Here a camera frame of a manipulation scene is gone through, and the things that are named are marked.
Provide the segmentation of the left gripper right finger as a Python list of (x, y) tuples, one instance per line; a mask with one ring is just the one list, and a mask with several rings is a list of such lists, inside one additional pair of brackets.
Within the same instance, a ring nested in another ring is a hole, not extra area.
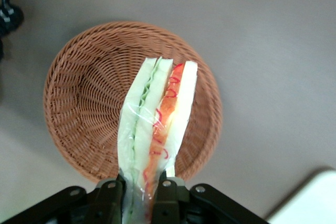
[(152, 223), (258, 223), (268, 222), (209, 184), (187, 189), (183, 179), (160, 175)]

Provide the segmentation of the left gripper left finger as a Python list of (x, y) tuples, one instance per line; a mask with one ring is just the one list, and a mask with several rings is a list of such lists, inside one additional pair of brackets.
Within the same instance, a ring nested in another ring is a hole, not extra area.
[(124, 193), (121, 176), (98, 182), (90, 193), (71, 186), (3, 223), (121, 223)]

